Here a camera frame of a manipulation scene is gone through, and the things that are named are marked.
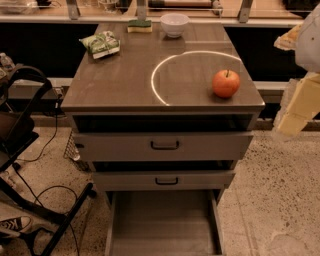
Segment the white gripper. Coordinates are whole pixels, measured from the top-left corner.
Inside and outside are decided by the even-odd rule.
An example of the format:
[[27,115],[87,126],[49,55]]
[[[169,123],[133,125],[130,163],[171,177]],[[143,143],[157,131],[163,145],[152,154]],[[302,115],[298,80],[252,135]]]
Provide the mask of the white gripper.
[[284,51],[296,48],[296,64],[317,72],[300,80],[291,79],[283,93],[273,130],[281,136],[295,137],[320,113],[320,4],[302,25],[279,36],[274,46]]

